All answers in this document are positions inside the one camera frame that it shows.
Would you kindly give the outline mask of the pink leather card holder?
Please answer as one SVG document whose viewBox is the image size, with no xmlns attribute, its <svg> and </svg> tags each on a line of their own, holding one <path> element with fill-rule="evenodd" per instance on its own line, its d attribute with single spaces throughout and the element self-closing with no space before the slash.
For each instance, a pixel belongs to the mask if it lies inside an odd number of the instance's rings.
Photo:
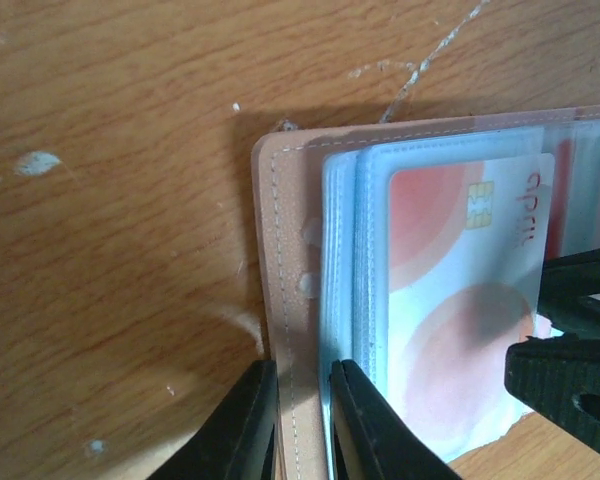
<svg viewBox="0 0 600 480">
<path fill-rule="evenodd" d="M 252 152 L 288 479 L 451 477 L 536 412 L 600 454 L 600 106 Z"/>
</svg>

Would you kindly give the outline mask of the red and white card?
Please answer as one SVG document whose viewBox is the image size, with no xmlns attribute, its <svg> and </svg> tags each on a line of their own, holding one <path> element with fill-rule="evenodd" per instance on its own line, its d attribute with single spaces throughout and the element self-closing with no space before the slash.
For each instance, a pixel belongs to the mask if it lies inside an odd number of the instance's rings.
<svg viewBox="0 0 600 480">
<path fill-rule="evenodd" d="M 541 153 L 391 179 L 388 399 L 446 461 L 519 418 L 504 357 L 534 331 L 554 165 Z"/>
<path fill-rule="evenodd" d="M 566 197 L 556 206 L 554 256 L 600 248 L 600 137 L 581 135 L 571 143 Z"/>
</svg>

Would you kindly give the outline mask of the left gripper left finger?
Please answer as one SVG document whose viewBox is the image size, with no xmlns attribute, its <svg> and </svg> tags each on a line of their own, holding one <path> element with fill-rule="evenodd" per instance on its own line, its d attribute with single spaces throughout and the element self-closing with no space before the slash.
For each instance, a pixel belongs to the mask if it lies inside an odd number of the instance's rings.
<svg viewBox="0 0 600 480">
<path fill-rule="evenodd" d="M 149 479 L 274 478 L 277 414 L 276 364 L 257 360 L 198 432 Z"/>
</svg>

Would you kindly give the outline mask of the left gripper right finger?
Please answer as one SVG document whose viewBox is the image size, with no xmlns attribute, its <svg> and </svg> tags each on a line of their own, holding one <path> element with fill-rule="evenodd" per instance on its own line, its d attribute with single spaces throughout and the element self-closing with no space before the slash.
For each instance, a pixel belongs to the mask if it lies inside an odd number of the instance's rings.
<svg viewBox="0 0 600 480">
<path fill-rule="evenodd" d="M 335 361 L 330 374 L 336 479 L 457 479 L 400 420 L 361 368 Z"/>
</svg>

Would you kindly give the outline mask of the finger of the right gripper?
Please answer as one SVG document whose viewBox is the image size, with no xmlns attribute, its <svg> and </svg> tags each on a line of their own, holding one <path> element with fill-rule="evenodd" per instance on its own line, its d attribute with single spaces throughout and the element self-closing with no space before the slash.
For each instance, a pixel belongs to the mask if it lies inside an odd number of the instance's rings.
<svg viewBox="0 0 600 480">
<path fill-rule="evenodd" d="M 600 339 L 600 248 L 544 262 L 537 305 L 551 325 L 580 339 Z"/>
<path fill-rule="evenodd" d="M 515 398 L 600 455 L 600 339 L 529 338 L 506 353 Z"/>
</svg>

